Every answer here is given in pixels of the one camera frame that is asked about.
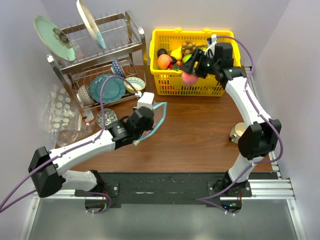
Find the red peach toy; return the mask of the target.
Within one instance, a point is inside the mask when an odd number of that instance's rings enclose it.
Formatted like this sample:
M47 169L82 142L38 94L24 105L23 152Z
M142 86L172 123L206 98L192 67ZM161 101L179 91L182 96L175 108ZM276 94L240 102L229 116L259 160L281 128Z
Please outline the red peach toy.
M195 74L183 72L181 75L181 79L185 86L191 87L197 83L199 78Z

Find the clear zip bag blue seal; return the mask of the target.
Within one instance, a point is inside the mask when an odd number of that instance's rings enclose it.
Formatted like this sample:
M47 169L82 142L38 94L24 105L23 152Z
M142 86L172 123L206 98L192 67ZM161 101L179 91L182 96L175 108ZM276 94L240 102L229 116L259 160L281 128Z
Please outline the clear zip bag blue seal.
M154 117L153 117L154 123L152 126L152 130L148 130L144 132L142 136L133 143L135 146L137 146L142 141L145 141L146 139L154 135L156 131L164 123L167 115L167 102L159 102L159 103L156 102L153 106L153 113L154 113Z

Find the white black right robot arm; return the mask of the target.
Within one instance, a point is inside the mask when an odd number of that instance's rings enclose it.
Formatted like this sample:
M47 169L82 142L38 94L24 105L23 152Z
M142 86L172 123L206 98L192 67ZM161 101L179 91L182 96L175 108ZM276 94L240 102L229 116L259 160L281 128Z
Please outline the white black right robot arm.
M262 108L248 85L248 78L240 66L234 66L233 47L230 43L216 43L214 50L196 49L181 67L182 79L188 77L206 78L213 75L229 94L240 112L245 131L238 140L239 155L224 178L215 186L218 193L235 196L245 188L249 175L263 158L281 143L282 124L272 119Z

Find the polka dot plastic bag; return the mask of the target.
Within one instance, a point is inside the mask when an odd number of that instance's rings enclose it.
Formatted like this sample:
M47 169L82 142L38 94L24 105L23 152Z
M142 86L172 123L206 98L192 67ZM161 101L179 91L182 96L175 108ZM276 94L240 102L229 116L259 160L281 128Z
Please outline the polka dot plastic bag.
M96 110L89 109L81 115L65 88L53 84L48 90L40 126L45 132L51 134L56 146L65 147L92 133L97 114Z

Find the brown grape bunch toy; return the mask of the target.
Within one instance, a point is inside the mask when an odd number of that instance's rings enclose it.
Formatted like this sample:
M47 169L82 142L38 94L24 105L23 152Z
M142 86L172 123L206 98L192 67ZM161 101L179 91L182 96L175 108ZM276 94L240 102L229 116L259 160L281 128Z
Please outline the brown grape bunch toy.
M181 44L181 53L183 55L192 54L196 49L196 43L192 42L190 39L187 39Z

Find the yellow pear toy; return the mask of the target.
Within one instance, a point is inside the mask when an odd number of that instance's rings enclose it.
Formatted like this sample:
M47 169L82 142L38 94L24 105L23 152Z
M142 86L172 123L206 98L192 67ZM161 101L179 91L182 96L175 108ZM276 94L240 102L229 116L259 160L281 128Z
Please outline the yellow pear toy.
M182 47L178 47L177 49L171 51L170 56L175 58L177 61L181 61L183 59Z

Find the red yellow apple toy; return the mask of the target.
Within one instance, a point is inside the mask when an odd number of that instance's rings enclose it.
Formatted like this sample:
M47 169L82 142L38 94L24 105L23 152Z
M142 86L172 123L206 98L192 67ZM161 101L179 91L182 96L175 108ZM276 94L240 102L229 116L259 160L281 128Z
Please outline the red yellow apple toy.
M167 54L161 54L157 59L157 65L160 70L167 70L172 62L172 58Z

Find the yellow plastic basket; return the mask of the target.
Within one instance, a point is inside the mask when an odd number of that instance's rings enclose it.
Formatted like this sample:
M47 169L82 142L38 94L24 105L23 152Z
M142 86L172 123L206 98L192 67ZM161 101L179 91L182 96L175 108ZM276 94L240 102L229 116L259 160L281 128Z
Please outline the yellow plastic basket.
M213 34L217 35L219 43L230 43L232 45L233 65L240 67L241 54L238 44L234 40L226 38L227 36L234 36L230 30L211 30L207 28L204 30L182 30L180 28L157 28L153 30L149 46L150 72L154 77L158 95L221 97L225 93L223 87L212 74L207 75L205 79L199 78L193 86L186 86L182 81L183 71L180 70L183 65L182 60L177 61L174 57L171 57L171 51L181 47L187 39L196 43L196 49L205 51L208 48L207 38ZM172 62L166 70L159 69L157 64L157 51L159 49L166 49L167 55L172 58Z

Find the yellow blue patterned bowl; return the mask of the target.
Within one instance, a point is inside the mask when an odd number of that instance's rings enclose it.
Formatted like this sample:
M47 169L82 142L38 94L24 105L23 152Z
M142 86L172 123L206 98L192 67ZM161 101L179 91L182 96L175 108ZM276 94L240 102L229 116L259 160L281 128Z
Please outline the yellow blue patterned bowl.
M126 80L134 87L135 90L137 91L142 91L145 89L146 87L146 83L138 78L138 77L127 77ZM135 94L136 92L134 91L134 89L125 81L124 82L124 86L126 88L126 90L131 93L131 94Z

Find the blue zigzag bowl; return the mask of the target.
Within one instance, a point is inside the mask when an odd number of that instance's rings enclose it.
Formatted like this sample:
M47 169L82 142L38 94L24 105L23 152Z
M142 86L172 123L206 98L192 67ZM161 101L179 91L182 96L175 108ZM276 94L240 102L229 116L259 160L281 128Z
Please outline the blue zigzag bowl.
M111 71L114 75L118 75L122 78L126 77L125 72L117 58L112 61Z

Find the steel two-tier dish rack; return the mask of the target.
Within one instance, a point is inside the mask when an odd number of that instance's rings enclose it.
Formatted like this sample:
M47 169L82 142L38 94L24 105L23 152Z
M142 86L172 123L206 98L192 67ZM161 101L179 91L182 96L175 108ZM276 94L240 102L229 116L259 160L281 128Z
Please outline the steel two-tier dish rack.
M62 29L76 48L74 61L67 61L51 50L46 58L54 73L62 83L83 119L86 111L99 106L81 103L77 97L79 88L90 83L98 76L112 73L112 62L118 59L124 72L144 81L149 73L145 31L135 15L127 10L102 16L95 21L106 42L106 49L100 49L83 23Z

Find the grey patterned bowl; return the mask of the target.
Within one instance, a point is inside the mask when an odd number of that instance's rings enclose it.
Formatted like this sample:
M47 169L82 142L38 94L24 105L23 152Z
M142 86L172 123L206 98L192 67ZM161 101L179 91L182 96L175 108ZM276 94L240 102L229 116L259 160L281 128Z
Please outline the grey patterned bowl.
M89 86L86 84L82 85L78 89L77 97L85 106L93 105L95 103L95 101L89 95Z

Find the cream ceramic mug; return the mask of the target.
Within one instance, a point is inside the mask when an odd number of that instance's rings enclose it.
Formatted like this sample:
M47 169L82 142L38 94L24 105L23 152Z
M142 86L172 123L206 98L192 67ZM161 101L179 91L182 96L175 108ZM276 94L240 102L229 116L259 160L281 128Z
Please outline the cream ceramic mug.
M239 139L241 138L241 136L243 135L243 133L246 130L246 126L244 122L238 122L231 130L230 134L229 134L229 138L228 140L238 144Z

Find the mint green flower plate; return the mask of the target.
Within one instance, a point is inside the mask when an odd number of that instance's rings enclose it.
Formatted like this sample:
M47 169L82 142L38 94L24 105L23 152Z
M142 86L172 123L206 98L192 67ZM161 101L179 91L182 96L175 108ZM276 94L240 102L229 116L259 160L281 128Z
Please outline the mint green flower plate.
M69 62L76 59L72 42L55 23L46 17L36 16L33 25L41 41L52 53Z

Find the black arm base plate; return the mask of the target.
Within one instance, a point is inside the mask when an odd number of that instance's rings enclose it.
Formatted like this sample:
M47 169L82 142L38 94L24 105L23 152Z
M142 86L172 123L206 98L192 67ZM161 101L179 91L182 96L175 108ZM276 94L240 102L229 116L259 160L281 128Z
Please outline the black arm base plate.
M220 192L223 172L102 172L112 207L123 204L198 205L198 198Z

